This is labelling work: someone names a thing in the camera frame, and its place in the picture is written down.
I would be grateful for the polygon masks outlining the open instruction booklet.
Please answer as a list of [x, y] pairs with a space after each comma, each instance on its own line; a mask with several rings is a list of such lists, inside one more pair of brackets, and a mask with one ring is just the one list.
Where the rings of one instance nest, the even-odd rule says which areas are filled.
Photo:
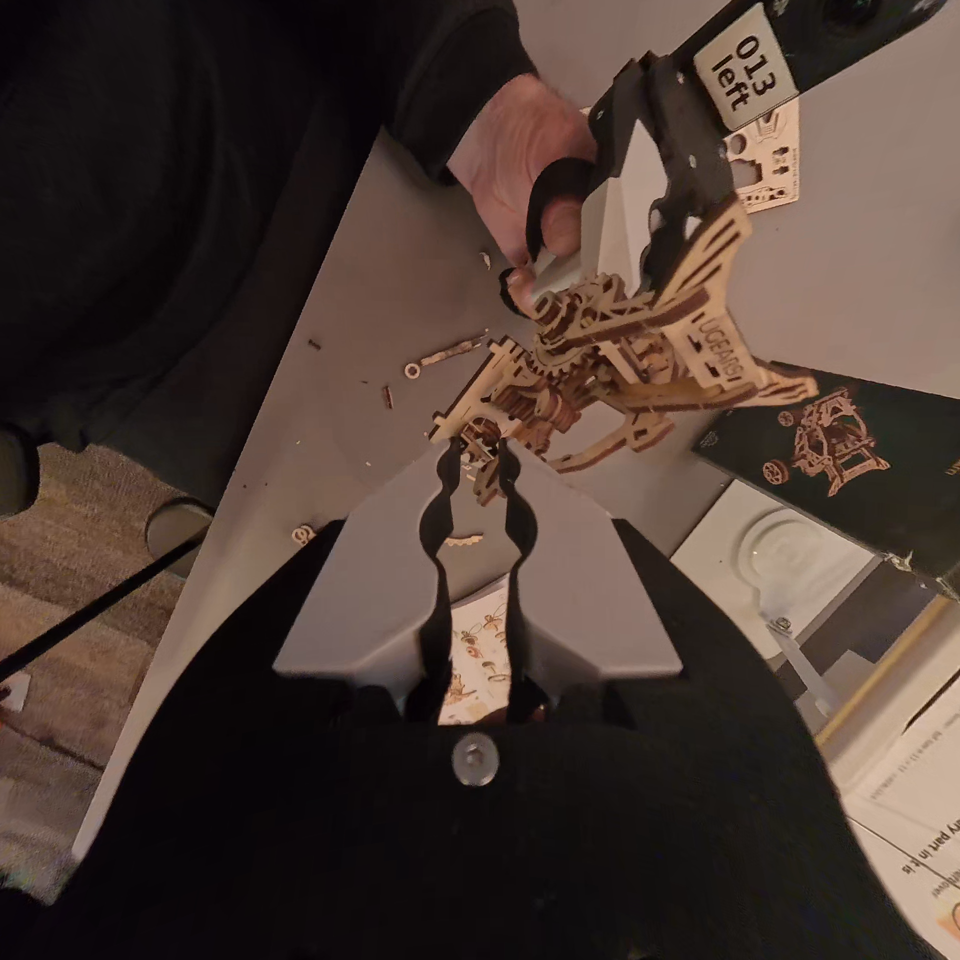
[[474, 725], [507, 708], [512, 673], [506, 640], [508, 600], [505, 576], [451, 607], [452, 673], [439, 725]]

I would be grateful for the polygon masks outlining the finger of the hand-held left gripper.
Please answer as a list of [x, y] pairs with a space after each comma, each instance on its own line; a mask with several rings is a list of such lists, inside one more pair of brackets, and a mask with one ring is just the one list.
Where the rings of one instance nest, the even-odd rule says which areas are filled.
[[651, 210], [667, 190], [659, 149], [646, 127], [635, 122], [621, 172], [593, 190], [582, 205], [581, 280], [604, 275], [624, 283], [642, 282]]

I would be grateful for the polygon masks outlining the white printed instruction page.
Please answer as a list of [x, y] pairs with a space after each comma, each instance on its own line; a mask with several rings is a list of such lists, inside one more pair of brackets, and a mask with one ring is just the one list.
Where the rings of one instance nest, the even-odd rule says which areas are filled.
[[843, 798], [894, 905], [944, 958], [959, 957], [959, 681], [945, 687]]

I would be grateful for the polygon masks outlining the wooden sheet round cutouts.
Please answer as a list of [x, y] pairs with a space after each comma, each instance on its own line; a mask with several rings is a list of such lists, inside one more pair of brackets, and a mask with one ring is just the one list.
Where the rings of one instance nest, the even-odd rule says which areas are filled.
[[726, 137], [726, 157], [743, 207], [756, 214], [800, 196], [800, 100], [786, 102]]

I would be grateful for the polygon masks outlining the long notched wooden strip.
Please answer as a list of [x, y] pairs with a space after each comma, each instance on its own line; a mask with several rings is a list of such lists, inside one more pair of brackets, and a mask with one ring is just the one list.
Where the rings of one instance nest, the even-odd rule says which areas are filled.
[[456, 342], [454, 344], [451, 344], [450, 346], [446, 346], [442, 348], [439, 351], [435, 351], [434, 353], [424, 356], [419, 361], [417, 361], [417, 365], [421, 369], [427, 366], [432, 366], [432, 365], [444, 362], [455, 356], [468, 354], [478, 349], [479, 347], [484, 346], [485, 343], [486, 343], [485, 335], [480, 335], [477, 337], [463, 340], [461, 342]]

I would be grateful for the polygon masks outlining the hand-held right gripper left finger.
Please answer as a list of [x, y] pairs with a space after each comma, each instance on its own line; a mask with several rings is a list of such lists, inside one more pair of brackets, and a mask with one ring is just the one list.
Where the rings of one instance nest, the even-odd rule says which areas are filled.
[[443, 606], [459, 444], [432, 444], [345, 519], [273, 670], [410, 694], [429, 676], [422, 631]]

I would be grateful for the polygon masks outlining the wooden book stand white base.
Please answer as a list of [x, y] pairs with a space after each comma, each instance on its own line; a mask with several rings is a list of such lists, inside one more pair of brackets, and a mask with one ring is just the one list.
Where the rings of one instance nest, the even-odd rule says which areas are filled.
[[845, 796], [958, 681], [958, 601], [733, 482], [672, 557], [741, 629]]

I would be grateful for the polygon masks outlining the black metal stand leg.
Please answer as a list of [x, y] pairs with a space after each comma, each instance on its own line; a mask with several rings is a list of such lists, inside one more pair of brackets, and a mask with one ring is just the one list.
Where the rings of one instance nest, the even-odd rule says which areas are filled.
[[142, 587], [152, 582], [163, 572], [166, 572], [177, 562], [199, 549], [204, 542], [209, 527], [205, 527], [186, 540], [174, 546], [159, 558], [140, 569], [136, 573], [119, 582], [106, 593], [96, 597], [91, 602], [71, 613], [66, 618], [54, 624], [48, 630], [19, 647], [1, 660], [1, 686], [6, 688], [8, 680], [18, 672], [23, 671], [38, 658], [48, 653], [54, 647], [73, 636], [90, 622]]

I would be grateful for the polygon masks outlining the brown wooden model assembly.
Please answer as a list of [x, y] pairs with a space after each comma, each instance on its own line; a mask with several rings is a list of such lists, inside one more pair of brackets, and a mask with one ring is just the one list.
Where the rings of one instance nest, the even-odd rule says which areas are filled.
[[813, 399], [816, 379], [756, 358], [728, 309], [735, 258], [751, 232], [733, 193], [684, 242], [661, 290], [628, 296], [620, 276], [600, 273], [539, 298], [530, 347], [491, 342], [429, 436], [458, 439], [476, 501], [505, 496], [499, 448], [509, 439], [572, 474], [619, 450], [654, 447], [672, 431], [671, 414]]

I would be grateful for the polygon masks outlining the person's left hand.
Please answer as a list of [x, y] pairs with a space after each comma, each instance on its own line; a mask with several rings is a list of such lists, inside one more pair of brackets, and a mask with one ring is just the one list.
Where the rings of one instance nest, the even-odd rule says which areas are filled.
[[539, 78], [522, 75], [486, 103], [447, 162], [513, 265], [508, 293], [528, 317], [534, 315], [536, 280], [525, 238], [533, 186], [551, 163], [572, 158], [595, 162], [596, 153], [586, 116]]

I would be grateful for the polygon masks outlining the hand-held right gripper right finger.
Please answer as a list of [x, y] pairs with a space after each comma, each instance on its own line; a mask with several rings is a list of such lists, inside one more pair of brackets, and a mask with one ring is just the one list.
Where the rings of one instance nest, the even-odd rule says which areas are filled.
[[611, 516], [515, 439], [499, 448], [510, 570], [510, 702], [673, 678], [681, 658]]

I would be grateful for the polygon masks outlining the dark model kit box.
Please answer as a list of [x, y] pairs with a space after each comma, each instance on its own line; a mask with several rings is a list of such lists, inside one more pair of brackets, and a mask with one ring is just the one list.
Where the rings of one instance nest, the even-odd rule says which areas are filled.
[[815, 370], [819, 393], [720, 414], [692, 452], [959, 594], [959, 401]]

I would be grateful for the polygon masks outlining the black round stand foot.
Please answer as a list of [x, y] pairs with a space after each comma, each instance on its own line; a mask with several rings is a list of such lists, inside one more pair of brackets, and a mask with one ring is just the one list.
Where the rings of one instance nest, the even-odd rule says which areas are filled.
[[178, 497], [158, 507], [148, 518], [145, 544], [150, 558], [159, 560], [175, 547], [203, 537], [213, 521], [214, 513], [192, 498]]

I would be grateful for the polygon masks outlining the person's left forearm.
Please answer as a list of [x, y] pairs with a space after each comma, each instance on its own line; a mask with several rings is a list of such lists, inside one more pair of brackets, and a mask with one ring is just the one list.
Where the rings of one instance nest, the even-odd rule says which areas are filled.
[[486, 104], [512, 80], [538, 76], [513, 2], [393, 2], [386, 123], [431, 181], [451, 183], [449, 161]]

